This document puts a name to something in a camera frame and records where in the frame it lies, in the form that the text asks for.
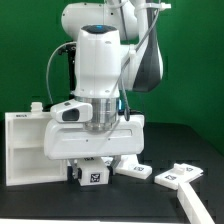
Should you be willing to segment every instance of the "green wall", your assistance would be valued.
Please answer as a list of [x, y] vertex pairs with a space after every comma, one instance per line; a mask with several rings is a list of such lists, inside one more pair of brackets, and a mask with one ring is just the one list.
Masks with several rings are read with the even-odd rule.
[[[45, 71], [53, 50], [70, 40], [60, 17], [70, 2], [0, 0], [0, 119], [49, 103]], [[224, 1], [169, 0], [157, 24], [164, 78], [151, 93], [128, 93], [147, 121], [190, 125], [224, 154]], [[51, 69], [56, 102], [67, 99], [66, 57]]]

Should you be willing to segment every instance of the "black tabletop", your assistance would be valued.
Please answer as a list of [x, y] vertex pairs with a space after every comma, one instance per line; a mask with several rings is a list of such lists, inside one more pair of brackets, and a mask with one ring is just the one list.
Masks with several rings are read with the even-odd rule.
[[177, 191], [154, 183], [154, 177], [174, 163], [187, 163], [204, 170], [191, 185], [215, 223], [223, 224], [224, 157], [185, 125], [147, 123], [144, 136], [139, 162], [153, 168], [146, 180], [116, 174], [108, 185], [101, 186], [81, 187], [69, 178], [6, 187], [2, 135], [0, 218], [189, 223]]

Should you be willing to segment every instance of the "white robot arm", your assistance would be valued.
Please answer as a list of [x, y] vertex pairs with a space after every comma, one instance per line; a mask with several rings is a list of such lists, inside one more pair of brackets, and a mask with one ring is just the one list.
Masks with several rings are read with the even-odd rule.
[[[116, 168], [122, 155], [141, 153], [144, 116], [130, 115], [127, 102], [128, 115], [118, 114], [119, 88], [124, 94], [125, 89], [150, 91], [159, 83], [162, 59], [153, 28], [159, 10], [169, 7], [146, 0], [108, 0], [65, 8], [63, 28], [77, 41], [76, 89], [74, 99], [51, 108], [53, 119], [45, 133], [48, 158], [74, 164], [75, 159], [118, 156]], [[120, 44], [136, 37], [137, 45]]]

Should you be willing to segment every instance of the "white block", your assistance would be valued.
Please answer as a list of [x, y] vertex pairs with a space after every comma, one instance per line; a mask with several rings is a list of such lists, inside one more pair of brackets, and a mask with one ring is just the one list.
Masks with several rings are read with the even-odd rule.
[[152, 173], [152, 168], [150, 166], [139, 164], [138, 158], [134, 154], [123, 155], [115, 171], [116, 173], [123, 174], [126, 176], [146, 179]]
[[155, 183], [177, 190], [179, 183], [189, 183], [200, 177], [202, 172], [202, 169], [185, 163], [174, 164], [173, 169], [156, 176]]
[[81, 186], [108, 184], [109, 170], [101, 158], [77, 159], [77, 167], [82, 170]]
[[191, 224], [214, 224], [211, 216], [189, 183], [179, 184], [177, 198]]
[[106, 166], [110, 166], [113, 161], [113, 157], [109, 157], [109, 156], [101, 157], [101, 159], [103, 160]]

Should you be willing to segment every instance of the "white container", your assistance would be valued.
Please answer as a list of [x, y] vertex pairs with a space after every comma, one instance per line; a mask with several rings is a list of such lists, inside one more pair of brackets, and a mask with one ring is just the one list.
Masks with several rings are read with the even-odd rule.
[[6, 185], [67, 180], [64, 160], [44, 155], [44, 134], [50, 113], [6, 113]]

